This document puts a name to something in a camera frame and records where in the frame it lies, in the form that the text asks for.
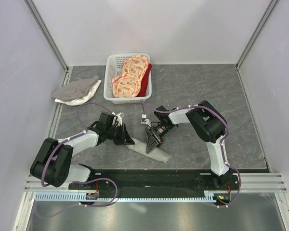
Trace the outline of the grey-green cloth napkin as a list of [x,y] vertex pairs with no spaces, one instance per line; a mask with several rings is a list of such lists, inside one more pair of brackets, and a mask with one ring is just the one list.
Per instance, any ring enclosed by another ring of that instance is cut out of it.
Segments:
[[154,148],[150,153],[146,153],[146,144],[137,139],[133,139],[134,144],[126,145],[128,149],[135,151],[145,157],[151,158],[153,160],[168,164],[173,159],[173,156],[164,152],[159,148]]

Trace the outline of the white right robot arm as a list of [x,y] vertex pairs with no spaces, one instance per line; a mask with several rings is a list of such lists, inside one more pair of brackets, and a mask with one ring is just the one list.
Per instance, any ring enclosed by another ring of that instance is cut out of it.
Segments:
[[215,189],[223,189],[231,178],[225,139],[229,135],[226,119],[208,102],[167,110],[164,106],[152,108],[159,122],[146,129],[147,145],[145,152],[151,153],[163,144],[163,136],[179,124],[189,123],[198,137],[205,142],[209,157],[211,184]]

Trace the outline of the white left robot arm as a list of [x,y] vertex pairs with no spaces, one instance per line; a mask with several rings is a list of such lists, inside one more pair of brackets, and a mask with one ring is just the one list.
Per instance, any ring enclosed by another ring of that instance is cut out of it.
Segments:
[[103,112],[82,132],[64,139],[46,138],[30,168],[43,187],[60,187],[68,178],[72,156],[111,140],[115,145],[134,145],[120,114]]

